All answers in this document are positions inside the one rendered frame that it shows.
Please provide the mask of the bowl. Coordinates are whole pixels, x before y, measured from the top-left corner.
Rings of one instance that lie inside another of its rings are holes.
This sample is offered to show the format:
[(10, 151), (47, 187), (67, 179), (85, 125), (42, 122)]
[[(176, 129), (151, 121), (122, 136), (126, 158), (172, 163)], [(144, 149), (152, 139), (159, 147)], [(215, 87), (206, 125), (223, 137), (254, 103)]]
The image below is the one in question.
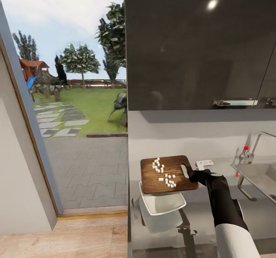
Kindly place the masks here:
[(139, 184), (145, 206), (152, 216), (172, 213), (186, 205), (186, 201), (180, 191), (144, 194), (141, 181)]

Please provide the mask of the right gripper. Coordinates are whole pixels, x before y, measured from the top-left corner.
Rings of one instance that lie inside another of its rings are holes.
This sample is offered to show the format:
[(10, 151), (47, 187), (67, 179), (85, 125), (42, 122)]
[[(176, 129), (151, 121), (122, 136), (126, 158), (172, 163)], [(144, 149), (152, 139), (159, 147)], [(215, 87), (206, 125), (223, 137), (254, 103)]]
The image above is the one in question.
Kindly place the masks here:
[(209, 169), (205, 169), (203, 171), (197, 171), (197, 170), (192, 170), (192, 171), (187, 171), (187, 174), (189, 176), (189, 180), (191, 182), (199, 182), (202, 184), (201, 182), (201, 176), (204, 173), (210, 173), (211, 171)]

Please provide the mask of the cutting board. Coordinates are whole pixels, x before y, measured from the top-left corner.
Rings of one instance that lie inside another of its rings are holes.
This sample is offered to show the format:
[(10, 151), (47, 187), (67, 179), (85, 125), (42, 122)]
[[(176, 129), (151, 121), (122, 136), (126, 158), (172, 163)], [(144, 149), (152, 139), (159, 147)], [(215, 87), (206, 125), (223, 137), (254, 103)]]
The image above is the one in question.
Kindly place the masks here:
[[(193, 170), (185, 155), (160, 157), (157, 160), (158, 158), (148, 158), (140, 161), (141, 184), (144, 194), (190, 191), (199, 188), (198, 182), (191, 182), (183, 173), (181, 165), (184, 165), (187, 171)], [(164, 165), (163, 173), (161, 173), (162, 165)], [(159, 169), (160, 172), (156, 169)], [(171, 176), (170, 179), (168, 178), (169, 175)], [(175, 178), (173, 178), (173, 175), (175, 175)], [(164, 178), (164, 180), (161, 181), (160, 178)], [(176, 184), (176, 187), (168, 186), (170, 180)]]

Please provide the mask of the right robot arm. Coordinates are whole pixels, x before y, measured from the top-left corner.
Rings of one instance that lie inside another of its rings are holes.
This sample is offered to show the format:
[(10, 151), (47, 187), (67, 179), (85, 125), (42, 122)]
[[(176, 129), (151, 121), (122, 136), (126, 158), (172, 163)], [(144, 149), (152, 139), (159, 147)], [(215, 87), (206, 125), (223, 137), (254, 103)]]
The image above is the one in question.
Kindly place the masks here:
[(211, 173), (204, 166), (213, 166), (210, 160), (196, 161), (196, 170), (187, 171), (191, 182), (207, 187), (217, 240), (218, 258), (261, 258), (243, 220), (237, 199), (232, 199), (226, 178)]

